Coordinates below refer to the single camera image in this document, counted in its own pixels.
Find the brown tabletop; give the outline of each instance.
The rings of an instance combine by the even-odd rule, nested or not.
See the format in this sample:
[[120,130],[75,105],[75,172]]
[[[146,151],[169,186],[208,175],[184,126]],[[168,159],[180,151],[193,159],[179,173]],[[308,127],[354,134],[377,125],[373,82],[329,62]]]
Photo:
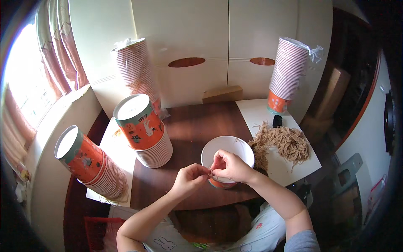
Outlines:
[[[136,161],[133,171],[130,207],[142,209],[168,192],[178,170],[193,163],[200,164],[203,147],[213,138],[232,135],[248,142],[252,135],[235,102],[199,104],[169,108],[164,119],[173,146],[172,158],[158,169],[150,169]],[[229,190],[214,188],[206,182],[174,210],[192,210],[224,206],[250,200],[259,195],[249,186],[238,183]]]

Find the person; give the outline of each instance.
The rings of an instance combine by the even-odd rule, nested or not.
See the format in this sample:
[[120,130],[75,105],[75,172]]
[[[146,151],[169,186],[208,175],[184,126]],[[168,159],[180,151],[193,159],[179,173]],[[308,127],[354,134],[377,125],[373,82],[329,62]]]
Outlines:
[[[273,251],[284,238],[284,251],[320,250],[308,210],[293,192],[251,169],[239,156],[225,150],[219,150],[214,155],[211,173],[249,185],[266,202],[252,221],[248,234],[227,248],[209,248],[207,251]],[[205,251],[187,242],[167,215],[200,188],[209,174],[209,169],[198,164],[180,169],[166,195],[135,213],[120,227],[116,236],[118,251],[145,252],[144,247],[149,252]]]

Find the gray sleeve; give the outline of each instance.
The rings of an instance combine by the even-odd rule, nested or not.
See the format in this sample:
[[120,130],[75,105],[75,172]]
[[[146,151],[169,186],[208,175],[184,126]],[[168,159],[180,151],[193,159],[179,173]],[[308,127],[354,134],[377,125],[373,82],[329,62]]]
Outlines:
[[320,252],[318,240],[313,230],[304,230],[294,234],[285,243],[284,252]]

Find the white paper bowl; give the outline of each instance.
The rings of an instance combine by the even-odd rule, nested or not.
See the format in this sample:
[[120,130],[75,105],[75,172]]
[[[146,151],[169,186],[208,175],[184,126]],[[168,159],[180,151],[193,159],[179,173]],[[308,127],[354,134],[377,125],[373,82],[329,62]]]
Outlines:
[[[219,149],[238,155],[251,168],[253,168],[255,164],[255,156],[250,146],[242,139],[230,135],[224,135],[210,140],[201,152],[201,164],[210,168],[214,161],[214,154]],[[221,183],[235,183],[232,180],[217,176],[213,176],[213,180]]]

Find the stack of paper cups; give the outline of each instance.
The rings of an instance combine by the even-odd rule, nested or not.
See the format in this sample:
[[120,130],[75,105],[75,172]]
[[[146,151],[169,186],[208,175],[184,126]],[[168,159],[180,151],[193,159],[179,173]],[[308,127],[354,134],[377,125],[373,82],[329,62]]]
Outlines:
[[128,188],[124,171],[76,125],[62,133],[54,154],[89,189],[109,200],[122,201]]
[[269,108],[283,112],[294,98],[309,58],[309,47],[287,37],[281,37],[270,82]]
[[113,110],[113,116],[144,166],[158,168],[170,160],[172,143],[146,94],[122,100]]
[[115,48],[111,53],[116,61],[117,71],[131,94],[148,95],[159,114],[161,100],[154,88],[154,75],[145,38],[131,41],[122,49]]

